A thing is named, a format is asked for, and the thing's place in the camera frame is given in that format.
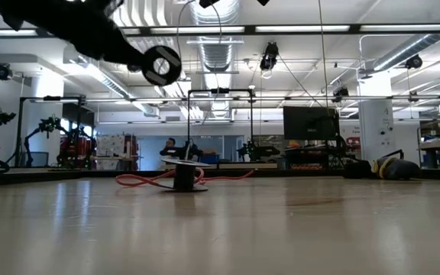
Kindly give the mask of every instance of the white column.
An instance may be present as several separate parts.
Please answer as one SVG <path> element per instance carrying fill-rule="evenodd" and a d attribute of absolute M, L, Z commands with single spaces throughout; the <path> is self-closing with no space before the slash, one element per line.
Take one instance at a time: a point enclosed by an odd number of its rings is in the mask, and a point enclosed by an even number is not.
<path fill-rule="evenodd" d="M 389 72 L 361 79 L 359 95 L 392 95 Z M 372 163 L 379 157 L 396 150 L 393 106 L 389 99 L 363 101 L 359 103 L 359 122 L 361 125 L 362 158 Z"/>
<path fill-rule="evenodd" d="M 30 96 L 32 97 L 44 97 L 47 95 L 63 96 L 63 94 L 64 81 L 61 76 L 49 74 L 34 77 L 31 80 Z M 62 104 L 26 103 L 24 113 L 27 115 L 27 129 L 25 131 L 23 128 L 22 138 L 33 132 L 38 127 L 38 124 L 41 123 L 41 119 L 48 119 L 52 116 L 62 118 Z M 49 153 L 49 165 L 57 162 L 57 155 L 60 152 L 60 132 L 58 130 L 50 133 L 48 139 L 47 132 L 36 134 L 29 140 L 29 143 L 31 152 Z"/>

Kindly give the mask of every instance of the computer monitor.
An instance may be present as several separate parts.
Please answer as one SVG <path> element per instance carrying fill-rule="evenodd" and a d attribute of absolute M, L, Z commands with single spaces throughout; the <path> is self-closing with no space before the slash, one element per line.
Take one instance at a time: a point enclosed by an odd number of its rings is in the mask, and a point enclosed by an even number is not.
<path fill-rule="evenodd" d="M 334 141 L 339 132 L 338 113 L 333 108 L 283 107 L 284 139 Z"/>

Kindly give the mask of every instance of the cable spool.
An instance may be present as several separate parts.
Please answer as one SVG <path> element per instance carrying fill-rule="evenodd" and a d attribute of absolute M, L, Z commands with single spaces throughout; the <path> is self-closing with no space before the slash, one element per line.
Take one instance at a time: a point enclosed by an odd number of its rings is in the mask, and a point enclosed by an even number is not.
<path fill-rule="evenodd" d="M 174 181 L 169 184 L 160 183 L 161 186 L 171 188 L 177 192 L 201 192 L 208 190 L 208 187 L 195 184 L 195 173 L 197 167 L 210 167 L 205 163 L 198 163 L 190 160 L 162 159 L 165 163 L 176 164 L 176 175 Z"/>

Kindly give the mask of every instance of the wooden floor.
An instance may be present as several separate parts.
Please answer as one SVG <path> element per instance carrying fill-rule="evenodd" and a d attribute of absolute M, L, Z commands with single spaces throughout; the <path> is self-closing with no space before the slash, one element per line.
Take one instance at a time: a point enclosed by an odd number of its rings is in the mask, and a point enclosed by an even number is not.
<path fill-rule="evenodd" d="M 0 187 L 0 274 L 440 274 L 440 182 Z"/>

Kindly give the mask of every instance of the window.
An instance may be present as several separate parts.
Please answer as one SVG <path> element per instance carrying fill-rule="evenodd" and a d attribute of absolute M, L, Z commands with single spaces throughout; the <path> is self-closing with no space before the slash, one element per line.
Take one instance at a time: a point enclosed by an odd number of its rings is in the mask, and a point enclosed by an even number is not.
<path fill-rule="evenodd" d="M 92 128 L 91 128 L 91 126 L 84 126 L 84 129 L 83 129 L 83 131 L 88 135 L 88 136 L 92 136 L 91 135 L 91 130 L 92 130 Z"/>
<path fill-rule="evenodd" d="M 60 127 L 66 129 L 67 131 L 69 130 L 69 121 L 65 118 L 62 118 L 60 120 Z"/>

